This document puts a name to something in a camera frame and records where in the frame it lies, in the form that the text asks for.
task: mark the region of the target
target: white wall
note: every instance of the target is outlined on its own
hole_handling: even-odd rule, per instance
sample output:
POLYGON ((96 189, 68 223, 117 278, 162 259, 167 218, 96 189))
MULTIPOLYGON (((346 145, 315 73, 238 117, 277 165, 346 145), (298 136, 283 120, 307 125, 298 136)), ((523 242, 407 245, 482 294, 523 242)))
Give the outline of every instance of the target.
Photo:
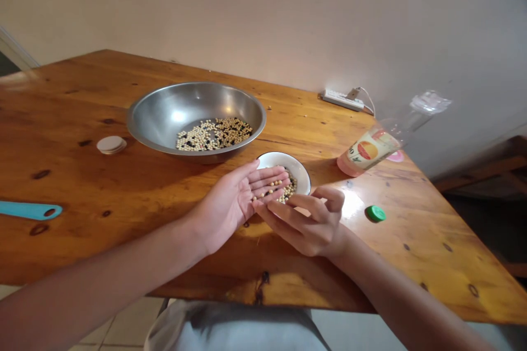
POLYGON ((364 86, 380 117, 439 90, 453 105, 407 148, 433 177, 526 123, 526 4, 0 0, 0 24, 42 64, 111 48, 301 89, 364 86))

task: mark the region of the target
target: small white bowl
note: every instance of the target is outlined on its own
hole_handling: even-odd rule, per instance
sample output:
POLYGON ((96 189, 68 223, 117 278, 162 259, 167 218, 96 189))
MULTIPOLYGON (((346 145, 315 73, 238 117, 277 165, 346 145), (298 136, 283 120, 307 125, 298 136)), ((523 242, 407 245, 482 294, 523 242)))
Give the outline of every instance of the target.
POLYGON ((297 159, 283 152, 267 152, 258 157, 260 159, 259 169, 274 166, 284 166, 291 175, 296 178, 296 192, 301 195, 309 195, 311 191, 311 179, 306 168, 297 159))

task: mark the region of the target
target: hand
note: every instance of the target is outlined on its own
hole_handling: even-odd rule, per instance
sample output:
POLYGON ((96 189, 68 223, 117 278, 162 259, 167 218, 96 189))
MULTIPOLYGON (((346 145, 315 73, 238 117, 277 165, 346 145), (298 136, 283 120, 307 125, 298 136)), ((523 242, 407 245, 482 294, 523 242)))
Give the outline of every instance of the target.
POLYGON ((283 195, 290 184, 282 166, 257 170, 260 160, 247 163, 224 175, 203 200, 186 216, 205 244, 207 254, 216 252, 245 221, 254 214, 253 196, 268 203, 283 195), (281 180, 277 186, 271 182, 281 180), (262 193, 274 192, 263 198, 262 193))
POLYGON ((285 241, 307 256, 333 257, 345 244, 340 225, 344 194, 328 186, 320 186, 311 196, 293 195, 285 204, 277 201, 255 201, 253 207, 263 220, 285 241), (293 207, 308 210, 309 217, 293 207))

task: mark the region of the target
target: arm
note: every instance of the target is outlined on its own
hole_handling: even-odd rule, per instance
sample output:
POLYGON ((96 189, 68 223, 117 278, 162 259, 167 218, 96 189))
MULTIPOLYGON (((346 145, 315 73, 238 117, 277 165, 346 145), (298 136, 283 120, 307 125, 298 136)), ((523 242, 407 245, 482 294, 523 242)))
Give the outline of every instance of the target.
POLYGON ((86 259, 0 302, 0 349, 67 349, 140 296, 216 252, 254 214, 253 195, 283 180, 283 167, 248 163, 222 177, 183 218, 86 259))
POLYGON ((323 186, 312 196, 293 195, 286 205, 253 205, 299 252, 325 256, 347 274, 409 350, 493 349, 457 315, 340 224, 343 203, 340 191, 323 186), (293 207, 308 210, 311 216, 293 207))
POLYGON ((81 261, 0 303, 1 349, 68 349, 206 256, 191 218, 81 261))

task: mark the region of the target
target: plastic bottle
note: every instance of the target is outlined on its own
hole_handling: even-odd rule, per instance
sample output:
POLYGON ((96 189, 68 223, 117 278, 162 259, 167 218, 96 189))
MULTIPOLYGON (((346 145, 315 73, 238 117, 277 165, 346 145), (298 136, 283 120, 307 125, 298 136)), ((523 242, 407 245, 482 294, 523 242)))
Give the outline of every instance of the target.
POLYGON ((378 122, 337 159, 339 168, 351 177, 358 177, 395 151, 405 146, 417 129, 446 110, 450 100, 433 90, 415 96, 410 108, 395 118, 378 122))

